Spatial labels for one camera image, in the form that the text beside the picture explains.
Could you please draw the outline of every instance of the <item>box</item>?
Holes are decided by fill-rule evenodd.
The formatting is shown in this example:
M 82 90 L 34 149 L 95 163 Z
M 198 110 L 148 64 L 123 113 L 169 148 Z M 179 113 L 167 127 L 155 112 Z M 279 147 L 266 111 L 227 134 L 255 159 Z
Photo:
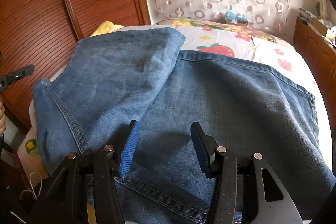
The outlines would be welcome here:
M 310 19 L 309 22 L 324 37 L 328 38 L 329 40 L 335 38 L 335 34 L 332 34 L 331 30 L 328 29 L 328 27 L 320 22 L 317 18 Z
M 231 19 L 227 19 L 225 20 L 226 24 L 230 24 L 230 25 L 236 25 L 236 26 L 244 26 L 247 27 L 248 22 L 244 22 L 244 21 L 239 21 L 239 20 L 231 20 Z

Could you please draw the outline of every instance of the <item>bed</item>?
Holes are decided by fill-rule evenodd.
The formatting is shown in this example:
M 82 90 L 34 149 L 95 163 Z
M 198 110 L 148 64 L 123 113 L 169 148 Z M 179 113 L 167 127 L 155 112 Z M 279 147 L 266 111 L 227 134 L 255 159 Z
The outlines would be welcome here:
M 326 108 L 317 87 L 315 79 L 303 58 L 286 41 L 268 35 L 264 32 L 249 29 L 247 27 L 219 24 L 208 21 L 189 19 L 168 19 L 158 22 L 156 25 L 124 27 L 118 26 L 114 31 L 146 30 L 163 27 L 175 28 L 185 37 L 182 50 L 196 50 L 213 52 L 217 54 L 235 57 L 269 65 L 281 74 L 301 85 L 315 97 L 315 106 L 318 117 L 319 148 L 324 161 L 332 168 L 332 142 Z M 111 29 L 104 27 L 102 34 Z M 66 66 L 59 70 L 50 80 L 55 80 L 64 71 Z M 24 142 L 18 149 L 18 156 L 22 171 L 27 179 L 32 172 L 38 172 L 42 178 L 48 177 L 41 164 L 36 142 L 36 114 L 34 102 L 29 107 L 32 128 L 29 130 Z M 33 186 L 40 182 L 39 176 L 32 176 Z

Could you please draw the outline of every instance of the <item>jeans seam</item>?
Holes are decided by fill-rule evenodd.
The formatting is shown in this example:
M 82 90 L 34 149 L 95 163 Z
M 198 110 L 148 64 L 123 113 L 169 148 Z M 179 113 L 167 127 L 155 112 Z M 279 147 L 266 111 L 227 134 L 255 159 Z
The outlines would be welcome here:
M 61 102 L 61 100 L 58 98 L 58 96 L 56 95 L 56 93 L 54 93 L 52 90 L 50 90 L 48 83 L 46 84 L 47 90 L 49 92 L 49 94 L 51 95 L 51 97 L 53 98 L 55 104 L 57 105 L 58 109 L 61 111 L 64 119 L 66 120 L 70 131 L 76 141 L 76 144 L 78 146 L 78 149 L 80 151 L 80 153 L 82 155 L 84 155 L 85 153 L 93 153 L 93 151 L 91 150 L 89 144 L 87 143 L 84 134 L 82 133 L 81 129 L 79 128 L 78 124 L 76 123 L 76 121 L 74 120 L 74 118 L 72 117 L 72 115 L 70 114 L 70 112 L 67 110 L 67 108 L 65 107 L 65 105 L 63 105 L 63 103 Z M 88 151 L 85 151 L 81 145 L 81 141 L 78 139 L 77 134 L 80 134 L 81 138 L 83 139 L 85 146 L 88 147 Z
M 132 189 L 132 190 L 134 190 L 135 192 L 137 192 L 137 193 L 139 193 L 139 194 L 145 196 L 146 198 L 148 198 L 148 199 L 150 199 L 150 200 L 152 200 L 152 201 L 158 203 L 159 205 L 161 205 L 161 206 L 167 208 L 168 210 L 170 210 L 170 211 L 172 211 L 172 212 L 174 212 L 174 213 L 176 213 L 176 214 L 178 214 L 178 215 L 180 215 L 180 216 L 182 216 L 182 217 L 184 217 L 184 218 L 187 218 L 187 219 L 189 219 L 189 220 L 191 220 L 191 221 L 193 221 L 193 222 L 196 222 L 196 223 L 205 223 L 205 220 L 200 220 L 200 219 L 197 219 L 197 218 L 195 218 L 195 217 L 193 217 L 193 216 L 191 216 L 191 215 L 188 215 L 188 214 L 186 214 L 186 213 L 184 213 L 184 212 L 181 212 L 181 211 L 179 211 L 179 210 L 173 208 L 172 206 L 169 206 L 169 205 L 165 204 L 164 202 L 162 202 L 162 201 L 160 201 L 160 200 L 158 200 L 158 199 L 156 199 L 156 198 L 154 198 L 154 197 L 148 195 L 148 194 L 145 193 L 144 191 L 138 189 L 137 187 L 135 187 L 135 186 L 133 186 L 133 185 L 127 183 L 127 182 L 125 182 L 124 180 L 115 178 L 115 181 L 117 181 L 118 183 L 120 183 L 120 184 L 122 184 L 122 185 L 124 185 L 124 186 L 126 186 L 126 187 L 128 187 L 128 188 L 130 188 L 130 189 Z M 149 189 L 151 189 L 151 190 L 153 190 L 153 191 L 155 191 L 155 192 L 157 192 L 157 193 L 160 193 L 160 194 L 166 196 L 167 198 L 170 198 L 171 200 L 173 200 L 173 201 L 175 201 L 175 202 L 177 202 L 177 203 L 179 203 L 179 204 L 181 204 L 181 205 L 183 205 L 183 206 L 185 206 L 185 207 L 187 207 L 187 208 L 190 208 L 190 209 L 192 209 L 192 210 L 194 210 L 194 211 L 196 211 L 196 212 L 198 212 L 198 213 L 202 213 L 202 214 L 204 214 L 203 219 L 204 219 L 204 217 L 207 215 L 206 213 L 203 213 L 203 212 L 201 212 L 201 211 L 199 211 L 199 210 L 197 210 L 197 209 L 191 208 L 191 207 L 189 207 L 189 206 L 187 206 L 187 205 L 185 205 L 185 204 L 183 204 L 183 203 L 181 203 L 181 202 L 179 202 L 179 201 L 177 201 L 177 200 L 175 200 L 175 199 L 173 199 L 173 198 L 171 198 L 171 197 L 169 197 L 169 196 L 167 196 L 167 195 L 161 193 L 160 191 L 157 191 L 157 190 L 155 190 L 155 189 L 152 189 L 151 187 L 149 187 L 149 186 L 147 186 L 147 185 L 145 185 L 145 184 L 143 184 L 143 183 L 141 183 L 141 182 L 138 182 L 138 181 L 136 181 L 136 182 L 137 182 L 137 183 L 140 183 L 141 185 L 143 185 L 143 186 L 146 187 L 146 188 L 149 188 Z
M 177 59 L 179 59 L 179 60 L 184 60 L 184 61 L 190 61 L 190 62 L 198 62 L 198 61 L 208 61 L 208 60 L 210 60 L 210 61 L 218 61 L 218 62 L 223 62 L 223 63 L 227 63 L 227 64 L 232 64 L 232 63 L 229 63 L 229 62 L 227 62 L 227 61 L 223 61 L 223 60 L 218 60 L 218 59 L 212 59 L 212 58 L 209 58 L 209 59 L 200 59 L 200 60 L 188 60 L 188 59 L 186 59 L 186 58 L 181 58 L 181 57 L 178 57 Z M 284 82 L 285 84 L 287 84 L 287 85 L 290 85 L 290 84 L 288 84 L 287 82 L 285 82 L 283 79 L 281 79 L 279 76 L 277 76 L 277 75 L 275 75 L 274 74 L 274 68 L 272 68 L 271 66 L 270 66 L 270 68 L 272 69 L 272 71 L 269 71 L 269 70 L 266 70 L 266 69 L 263 69 L 263 68 L 255 68 L 255 67 L 251 67 L 251 66 L 246 66 L 246 65 L 241 65 L 241 64 L 236 64 L 236 63 L 234 63 L 235 65 L 237 65 L 237 66 L 240 66 L 240 67 L 245 67 L 245 68 L 251 68 L 251 69 L 257 69 L 257 70 L 263 70 L 263 71 L 268 71 L 268 72 L 270 72 L 273 76 L 275 76 L 276 78 L 278 78 L 280 81 L 282 81 L 282 82 Z M 302 90 L 300 90 L 300 89 L 298 89 L 297 87 L 295 87 L 294 85 L 290 85 L 291 87 L 293 87 L 294 89 L 296 89 L 296 90 L 298 90 L 298 91 L 300 91 L 300 92 L 302 92 L 303 94 L 305 94 L 305 95 L 310 95 L 310 96 L 313 96 L 313 94 L 312 93 L 310 93 L 310 92 L 308 92 L 307 91 L 307 93 L 306 92 L 304 92 L 304 91 L 302 91 Z
M 141 185 L 143 185 L 143 186 L 145 186 L 145 187 L 147 187 L 147 188 L 149 188 L 149 189 L 151 189 L 151 190 L 153 190 L 153 191 L 156 191 L 156 192 L 158 192 L 158 193 L 160 193 L 160 194 L 166 196 L 167 198 L 170 198 L 170 199 L 176 201 L 177 203 L 182 204 L 183 206 L 185 206 L 185 207 L 187 207 L 187 208 L 189 208 L 189 209 L 195 210 L 196 212 L 202 213 L 202 214 L 204 214 L 204 215 L 207 214 L 207 213 L 204 213 L 204 212 L 202 212 L 202 211 L 200 211 L 200 210 L 197 210 L 197 209 L 195 209 L 195 208 L 193 208 L 193 207 L 190 207 L 190 206 L 188 206 L 188 205 L 185 205 L 185 204 L 183 204 L 182 202 L 179 202 L 179 201 L 177 201 L 177 200 L 171 198 L 170 196 L 168 196 L 168 195 L 166 195 L 166 194 L 164 194 L 164 193 L 162 193 L 162 192 L 160 192 L 160 191 L 158 191 L 158 190 L 156 190 L 156 189 L 153 189 L 152 187 L 150 187 L 150 186 L 144 184 L 143 182 L 137 181 L 136 179 L 134 179 L 134 178 L 132 178 L 132 177 L 130 177 L 130 176 L 128 176 L 128 175 L 126 175 L 126 176 L 127 176 L 128 178 L 130 178 L 131 180 L 134 180 L 135 182 L 140 183 Z

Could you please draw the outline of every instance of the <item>yellow towel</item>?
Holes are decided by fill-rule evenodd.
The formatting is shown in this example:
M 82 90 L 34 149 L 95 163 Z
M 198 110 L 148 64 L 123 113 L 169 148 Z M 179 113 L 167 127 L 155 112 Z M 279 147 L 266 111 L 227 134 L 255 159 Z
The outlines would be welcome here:
M 94 37 L 94 36 L 100 35 L 100 34 L 110 33 L 110 32 L 113 32 L 113 31 L 118 30 L 118 29 L 123 28 L 123 27 L 124 26 L 121 26 L 121 25 L 114 25 L 110 21 L 105 21 L 105 22 L 101 23 L 101 25 L 98 27 L 98 29 L 92 35 L 90 35 L 90 37 Z

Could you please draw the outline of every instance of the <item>jeans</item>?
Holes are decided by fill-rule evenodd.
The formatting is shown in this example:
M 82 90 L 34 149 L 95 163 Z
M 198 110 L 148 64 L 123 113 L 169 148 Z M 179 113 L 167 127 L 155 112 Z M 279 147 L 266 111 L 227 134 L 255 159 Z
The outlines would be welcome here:
M 125 220 L 204 223 L 214 180 L 201 172 L 190 138 L 199 121 L 219 145 L 261 153 L 311 218 L 336 182 L 318 148 L 314 97 L 267 65 L 180 51 L 183 41 L 172 28 L 81 40 L 56 81 L 34 86 L 44 165 L 52 173 L 69 152 L 95 152 L 138 120 L 131 168 L 116 179 Z M 238 211 L 241 195 L 239 180 Z

